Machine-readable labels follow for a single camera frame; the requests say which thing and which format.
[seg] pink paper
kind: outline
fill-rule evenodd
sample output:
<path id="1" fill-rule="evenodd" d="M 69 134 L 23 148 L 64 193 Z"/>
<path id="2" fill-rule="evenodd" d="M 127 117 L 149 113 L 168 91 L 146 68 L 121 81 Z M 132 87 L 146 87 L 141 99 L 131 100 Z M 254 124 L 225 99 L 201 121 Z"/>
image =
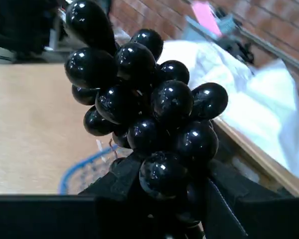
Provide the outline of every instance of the pink paper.
<path id="1" fill-rule="evenodd" d="M 212 33 L 215 33 L 217 36 L 222 35 L 213 16 L 213 13 L 211 12 L 209 3 L 195 1 L 191 5 L 191 7 L 200 25 L 210 30 Z"/>

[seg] blue plastic basket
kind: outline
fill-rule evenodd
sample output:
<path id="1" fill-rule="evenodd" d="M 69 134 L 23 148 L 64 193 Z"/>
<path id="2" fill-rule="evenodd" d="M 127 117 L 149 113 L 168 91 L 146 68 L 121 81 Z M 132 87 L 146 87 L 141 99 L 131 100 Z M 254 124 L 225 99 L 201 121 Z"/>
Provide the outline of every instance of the blue plastic basket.
<path id="1" fill-rule="evenodd" d="M 59 193 L 78 194 L 107 174 L 111 163 L 124 156 L 124 152 L 117 149 L 118 146 L 114 144 L 69 168 L 61 179 Z"/>

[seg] white fabric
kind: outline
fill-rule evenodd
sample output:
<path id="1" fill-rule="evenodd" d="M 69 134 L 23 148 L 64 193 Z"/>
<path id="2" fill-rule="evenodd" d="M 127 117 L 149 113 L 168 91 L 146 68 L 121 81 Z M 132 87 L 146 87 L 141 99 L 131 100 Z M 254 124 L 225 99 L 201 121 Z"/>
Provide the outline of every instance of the white fabric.
<path id="1" fill-rule="evenodd" d="M 252 74 L 211 42 L 168 41 L 158 63 L 178 60 L 190 71 L 191 89 L 216 82 L 228 92 L 220 116 L 299 178 L 299 96 L 281 60 Z"/>

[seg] wooden table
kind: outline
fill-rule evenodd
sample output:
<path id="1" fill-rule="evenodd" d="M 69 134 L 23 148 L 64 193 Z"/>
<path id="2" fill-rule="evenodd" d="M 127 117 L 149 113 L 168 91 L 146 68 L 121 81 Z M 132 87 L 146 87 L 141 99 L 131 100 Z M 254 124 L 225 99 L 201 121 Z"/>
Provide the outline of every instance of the wooden table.
<path id="1" fill-rule="evenodd" d="M 72 98 L 63 65 L 0 66 L 0 193 L 57 192 L 64 171 L 97 151 L 96 138 L 83 128 L 88 108 Z M 298 178 L 226 123 L 216 123 L 299 196 Z"/>

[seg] black bead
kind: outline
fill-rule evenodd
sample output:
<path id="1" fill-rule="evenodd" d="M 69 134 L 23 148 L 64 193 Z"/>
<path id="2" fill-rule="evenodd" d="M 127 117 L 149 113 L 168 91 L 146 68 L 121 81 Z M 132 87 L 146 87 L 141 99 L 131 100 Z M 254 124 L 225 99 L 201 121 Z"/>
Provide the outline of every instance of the black bead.
<path id="1" fill-rule="evenodd" d="M 120 127 L 112 133 L 112 139 L 119 147 L 131 148 L 128 142 L 128 129 Z"/>
<path id="2" fill-rule="evenodd" d="M 154 89 L 151 108 L 158 122 L 168 128 L 176 128 L 189 117 L 193 101 L 186 84 L 181 81 L 165 81 Z"/>
<path id="3" fill-rule="evenodd" d="M 104 136 L 113 132 L 117 125 L 104 119 L 96 110 L 91 107 L 84 115 L 83 120 L 85 130 L 94 136 Z"/>
<path id="4" fill-rule="evenodd" d="M 185 84 L 189 82 L 189 71 L 180 61 L 166 61 L 160 65 L 159 69 L 160 77 L 164 81 L 176 80 Z"/>
<path id="5" fill-rule="evenodd" d="M 123 85 L 101 89 L 95 106 L 100 115 L 115 124 L 129 124 L 140 112 L 138 97 Z"/>
<path id="6" fill-rule="evenodd" d="M 86 89 L 81 87 L 76 87 L 75 85 L 72 85 L 72 95 L 74 99 L 86 106 L 92 106 L 95 104 L 95 98 L 99 91 L 99 88 L 97 89 Z"/>
<path id="7" fill-rule="evenodd" d="M 117 158 L 115 159 L 110 166 L 110 171 L 113 171 L 123 160 L 125 160 L 125 157 Z"/>
<path id="8" fill-rule="evenodd" d="M 146 46 L 157 61 L 163 51 L 164 41 L 162 37 L 152 29 L 141 29 L 131 38 L 131 42 L 137 42 Z"/>
<path id="9" fill-rule="evenodd" d="M 186 234 L 177 229 L 162 230 L 156 232 L 153 239 L 189 239 Z"/>
<path id="10" fill-rule="evenodd" d="M 185 189 L 188 171 L 178 155 L 157 152 L 148 157 L 140 167 L 140 185 L 157 200 L 174 199 Z"/>
<path id="11" fill-rule="evenodd" d="M 227 107 L 228 94 L 225 88 L 217 83 L 202 84 L 192 93 L 194 107 L 191 117 L 194 119 L 213 119 L 223 113 Z"/>
<path id="12" fill-rule="evenodd" d="M 204 216 L 204 200 L 203 186 L 189 182 L 175 203 L 176 217 L 187 225 L 195 226 Z"/>
<path id="13" fill-rule="evenodd" d="M 115 54 L 116 46 L 111 23 L 95 2 L 73 1 L 66 10 L 66 25 L 88 46 L 104 50 L 112 56 Z"/>
<path id="14" fill-rule="evenodd" d="M 116 82 L 118 68 L 105 51 L 81 48 L 68 57 L 64 64 L 70 82 L 82 88 L 102 88 Z"/>
<path id="15" fill-rule="evenodd" d="M 130 125 L 128 142 L 131 149 L 155 152 L 166 148 L 169 143 L 169 134 L 154 118 L 143 117 Z"/>
<path id="16" fill-rule="evenodd" d="M 199 168 L 215 156 L 218 138 L 208 122 L 193 121 L 178 130 L 173 148 L 189 167 Z"/>
<path id="17" fill-rule="evenodd" d="M 116 52 L 114 60 L 119 67 L 119 75 L 137 88 L 150 84 L 150 75 L 156 62 L 152 53 L 139 43 L 126 43 Z"/>

